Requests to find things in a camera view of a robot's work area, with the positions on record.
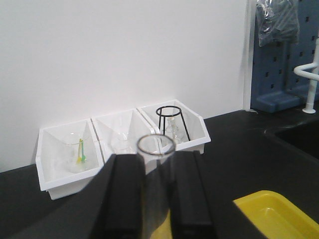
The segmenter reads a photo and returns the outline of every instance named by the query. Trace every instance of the white plastic tray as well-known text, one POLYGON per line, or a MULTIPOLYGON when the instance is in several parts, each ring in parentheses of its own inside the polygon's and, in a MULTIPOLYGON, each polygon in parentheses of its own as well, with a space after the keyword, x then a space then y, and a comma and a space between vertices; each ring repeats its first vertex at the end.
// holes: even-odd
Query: white plastic tray
MULTIPOLYGON (((207 142, 210 142, 210 137, 209 137, 206 125, 204 123, 203 118, 199 114, 192 111, 183 103, 181 103, 178 100, 171 100, 171 101, 163 102, 160 104, 140 107, 137 109, 157 133, 162 133, 160 132, 160 129, 159 129, 159 116, 156 114, 156 110, 159 107, 163 107, 163 106, 177 106, 181 108, 181 111, 185 120, 185 124, 189 133, 190 141, 188 141, 187 134, 185 133, 183 142, 176 145, 176 150, 185 150, 185 151, 199 150, 200 153, 203 154, 204 144, 207 142)), ((178 130, 184 131, 185 129, 184 129, 183 122, 181 120, 181 116, 175 116, 175 119, 176 119, 176 125, 178 126, 178 130)))
POLYGON ((51 199, 82 190, 104 165, 90 119, 40 129, 35 162, 41 191, 48 191, 51 199), (69 133, 85 138, 84 171, 69 170, 69 161, 64 153, 69 150, 69 146, 64 142, 69 133))
POLYGON ((105 162, 111 154, 137 152, 138 139, 156 131, 136 110, 92 118, 105 162))

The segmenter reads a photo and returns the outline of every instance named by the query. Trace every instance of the plastic bag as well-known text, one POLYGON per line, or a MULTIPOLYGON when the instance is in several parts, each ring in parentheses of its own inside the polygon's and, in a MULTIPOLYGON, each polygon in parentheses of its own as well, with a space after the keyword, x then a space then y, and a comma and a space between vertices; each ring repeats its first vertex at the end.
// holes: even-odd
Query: plastic bag
POLYGON ((298 43, 298 0, 257 0, 256 18, 259 46, 298 43))

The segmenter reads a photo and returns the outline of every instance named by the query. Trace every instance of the black wire stand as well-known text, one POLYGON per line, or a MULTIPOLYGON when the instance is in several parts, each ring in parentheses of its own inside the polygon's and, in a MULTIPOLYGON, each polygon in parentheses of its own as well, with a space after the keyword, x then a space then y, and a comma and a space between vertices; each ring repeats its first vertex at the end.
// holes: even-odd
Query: black wire stand
POLYGON ((159 129, 160 129, 160 125, 161 125, 161 118, 163 117, 163 134, 164 135, 165 135, 165 119, 166 119, 166 117, 174 117, 174 116, 180 115, 181 119, 183 121, 183 124, 184 124, 184 128, 185 128, 185 131, 186 131, 186 134, 187 134, 188 141, 190 141, 190 137, 189 137, 188 130, 187 130, 187 127, 186 127, 186 123, 185 123, 185 120, 184 120, 184 116, 183 116, 183 113, 181 112, 181 108, 180 107, 177 107, 177 106, 162 106, 162 107, 159 107, 156 110, 156 114, 159 116, 159 129), (172 114, 172 115, 164 115, 162 113, 162 110, 165 109, 165 108, 175 108, 175 109, 178 109, 178 112, 175 113, 175 114, 172 114))

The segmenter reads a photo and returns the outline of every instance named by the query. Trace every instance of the yellow tray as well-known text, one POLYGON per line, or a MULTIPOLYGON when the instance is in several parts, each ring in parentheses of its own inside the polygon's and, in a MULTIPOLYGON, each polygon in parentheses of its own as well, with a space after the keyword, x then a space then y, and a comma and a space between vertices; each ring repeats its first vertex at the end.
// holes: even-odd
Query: yellow tray
POLYGON ((269 239, 319 239, 319 225, 279 193, 259 191, 234 203, 269 239))

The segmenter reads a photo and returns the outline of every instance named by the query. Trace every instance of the white pipe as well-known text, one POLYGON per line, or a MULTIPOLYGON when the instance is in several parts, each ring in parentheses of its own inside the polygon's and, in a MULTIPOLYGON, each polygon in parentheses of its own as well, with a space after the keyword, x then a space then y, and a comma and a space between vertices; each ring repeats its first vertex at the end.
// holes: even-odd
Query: white pipe
POLYGON ((294 73, 298 76, 310 79, 307 103, 306 107, 303 109, 303 112, 307 114, 314 114, 316 112, 314 109, 316 88, 319 81, 319 38, 316 40, 316 49, 313 63, 297 66, 294 69, 294 73))

